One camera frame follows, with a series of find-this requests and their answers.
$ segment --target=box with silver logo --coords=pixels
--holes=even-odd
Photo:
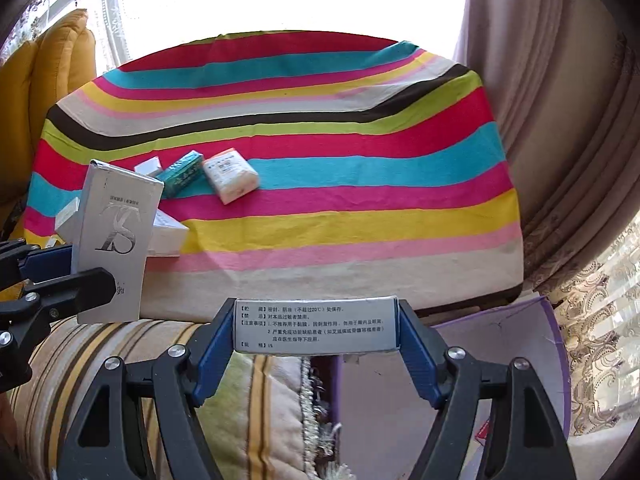
[[[146,251],[162,188],[152,177],[99,160],[89,163],[71,271],[105,268],[116,280],[116,295],[106,305],[81,312],[78,323],[139,319]]]

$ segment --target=silver letter s logo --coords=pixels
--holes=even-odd
[[[113,230],[107,236],[102,247],[96,248],[96,251],[115,251],[118,254],[128,254],[136,246],[136,235],[124,227],[124,222],[127,221],[132,213],[138,217],[138,222],[140,222],[140,212],[138,211],[138,208],[129,205],[109,204],[104,208],[102,214],[105,214],[109,210],[114,210]],[[130,247],[128,250],[121,251],[116,247],[115,241],[117,235],[120,235],[129,241]]]

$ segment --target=teal package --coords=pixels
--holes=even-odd
[[[176,160],[166,170],[156,176],[164,182],[162,198],[172,198],[181,189],[187,187],[202,173],[204,157],[196,150],[191,150],[182,158]]]

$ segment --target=lace curtain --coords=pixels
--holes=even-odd
[[[124,40],[115,44],[114,37],[122,28],[119,20],[113,17],[119,12],[110,3],[110,0],[31,0],[0,48],[0,66],[25,41],[35,40],[57,19],[79,6],[89,10],[88,26],[96,39],[98,73],[121,65],[128,60],[128,53]]]
[[[572,434],[640,415],[640,213],[550,295],[572,374]]]

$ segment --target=striped fabric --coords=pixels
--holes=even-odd
[[[33,379],[12,390],[18,450],[34,478],[48,480],[66,432],[104,360],[157,357],[185,343],[199,325],[142,319],[78,325],[57,322],[33,353]],[[215,396],[197,410],[209,448],[225,480],[307,480],[300,403],[302,361],[234,354]],[[149,450],[158,480],[172,476],[159,438],[155,406],[143,400]]]
[[[399,294],[424,308],[522,282],[516,192],[474,72],[407,42],[257,32],[176,46],[53,107],[25,212],[30,242],[92,158],[163,167],[237,149],[259,190],[224,206],[201,178],[161,209],[190,228],[147,262],[142,314],[209,320],[228,296]]]

